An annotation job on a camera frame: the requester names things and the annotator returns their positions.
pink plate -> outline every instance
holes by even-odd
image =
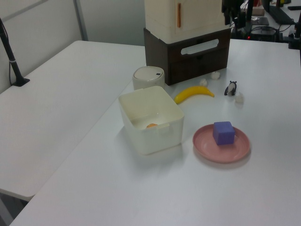
[[[204,126],[196,131],[192,142],[198,153],[204,158],[220,163],[229,163],[242,159],[250,151],[250,142],[246,134],[235,130],[234,143],[217,145],[213,138],[213,124]]]

cream cabinet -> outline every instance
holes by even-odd
[[[166,44],[229,28],[222,0],[145,0],[146,29]]]

yellow banana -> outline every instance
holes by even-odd
[[[214,97],[214,94],[205,86],[192,86],[187,89],[184,89],[181,93],[179,93],[175,98],[174,101],[176,104],[184,101],[188,97],[196,94],[204,94]]]

panda figurine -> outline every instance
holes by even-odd
[[[236,81],[230,81],[230,84],[225,90],[225,96],[229,94],[229,96],[234,96],[236,92]]]

purple cube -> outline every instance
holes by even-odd
[[[234,143],[235,130],[231,122],[215,122],[213,126],[213,137],[217,145],[230,145]]]

